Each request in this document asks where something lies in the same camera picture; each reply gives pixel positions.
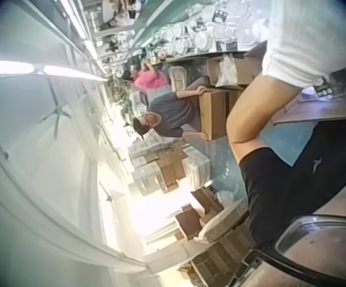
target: plastic bag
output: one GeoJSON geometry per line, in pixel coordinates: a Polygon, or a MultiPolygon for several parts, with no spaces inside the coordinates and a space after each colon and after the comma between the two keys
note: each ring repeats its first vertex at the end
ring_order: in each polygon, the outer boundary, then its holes
{"type": "Polygon", "coordinates": [[[220,75],[216,87],[221,86],[237,86],[237,68],[235,67],[235,61],[233,55],[223,55],[223,59],[220,62],[220,75]]]}
{"type": "Polygon", "coordinates": [[[224,208],[228,208],[230,205],[233,205],[234,194],[229,190],[221,190],[216,193],[217,200],[221,203],[224,208]]]}

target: black shorts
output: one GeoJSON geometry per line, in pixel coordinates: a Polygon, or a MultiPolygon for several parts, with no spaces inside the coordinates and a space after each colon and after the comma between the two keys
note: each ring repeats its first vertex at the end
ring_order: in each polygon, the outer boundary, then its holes
{"type": "Polygon", "coordinates": [[[346,121],[318,124],[293,167],[270,148],[251,152],[239,166],[253,238],[273,240],[292,219],[312,214],[346,185],[346,121]]]}

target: woman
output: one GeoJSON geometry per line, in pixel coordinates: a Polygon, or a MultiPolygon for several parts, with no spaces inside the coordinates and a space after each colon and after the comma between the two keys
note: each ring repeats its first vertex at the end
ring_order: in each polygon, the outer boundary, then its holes
{"type": "Polygon", "coordinates": [[[148,59],[141,61],[141,70],[126,70],[122,75],[125,81],[132,81],[133,84],[143,90],[161,88],[169,85],[169,80],[160,70],[154,68],[148,59]]]}

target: white shirt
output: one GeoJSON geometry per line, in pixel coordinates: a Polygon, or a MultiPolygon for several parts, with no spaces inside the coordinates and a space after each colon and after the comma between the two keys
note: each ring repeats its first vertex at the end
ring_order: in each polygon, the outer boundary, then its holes
{"type": "Polygon", "coordinates": [[[102,0],[102,20],[104,23],[113,19],[115,12],[115,7],[113,3],[108,0],[102,0]]]}
{"type": "Polygon", "coordinates": [[[337,0],[273,0],[262,74],[296,87],[346,68],[346,8],[337,0]]]}

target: hand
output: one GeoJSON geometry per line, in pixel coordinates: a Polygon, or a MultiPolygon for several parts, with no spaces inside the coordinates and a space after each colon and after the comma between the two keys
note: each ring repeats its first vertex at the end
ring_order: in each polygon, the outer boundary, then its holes
{"type": "Polygon", "coordinates": [[[208,91],[208,88],[206,88],[205,86],[199,86],[197,88],[197,94],[199,96],[201,96],[203,93],[205,93],[206,91],[208,91]]]}
{"type": "Polygon", "coordinates": [[[203,139],[204,141],[208,141],[209,138],[208,138],[208,135],[206,133],[200,133],[200,137],[201,139],[203,139]]]}

